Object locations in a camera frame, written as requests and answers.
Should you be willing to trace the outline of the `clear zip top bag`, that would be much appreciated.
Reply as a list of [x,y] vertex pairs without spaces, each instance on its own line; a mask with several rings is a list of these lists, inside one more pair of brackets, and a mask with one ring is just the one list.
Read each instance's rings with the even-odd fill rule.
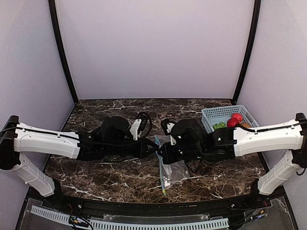
[[160,182],[163,194],[166,196],[167,190],[174,185],[182,184],[189,176],[189,169],[184,161],[172,164],[161,164],[159,162]]

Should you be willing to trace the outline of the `green grapes bunch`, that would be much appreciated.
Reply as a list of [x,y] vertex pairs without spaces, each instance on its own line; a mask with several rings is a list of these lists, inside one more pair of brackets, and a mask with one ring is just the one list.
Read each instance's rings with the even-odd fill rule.
[[224,128],[224,127],[227,127],[226,123],[224,123],[224,122],[216,123],[216,124],[213,125],[214,130]]

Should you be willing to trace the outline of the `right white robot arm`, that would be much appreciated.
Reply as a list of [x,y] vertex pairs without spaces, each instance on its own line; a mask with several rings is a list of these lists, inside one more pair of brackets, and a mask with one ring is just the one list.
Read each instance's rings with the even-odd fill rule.
[[178,161],[223,161],[256,152],[286,150],[282,159],[264,176],[255,180],[251,192],[269,196],[294,173],[307,167],[307,119],[297,113],[288,122],[247,128],[240,124],[207,133],[195,119],[161,123],[170,142],[157,151],[164,164]]

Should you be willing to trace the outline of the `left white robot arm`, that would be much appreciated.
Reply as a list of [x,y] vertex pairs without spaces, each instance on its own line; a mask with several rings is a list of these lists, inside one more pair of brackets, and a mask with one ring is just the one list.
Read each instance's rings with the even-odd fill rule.
[[120,116],[109,117],[91,132],[58,132],[28,126],[12,115],[0,132],[0,168],[17,174],[43,197],[61,195],[59,182],[42,173],[25,156],[38,152],[78,161],[98,161],[105,156],[142,159],[158,146],[141,133],[152,126],[150,117],[140,113],[133,124]]

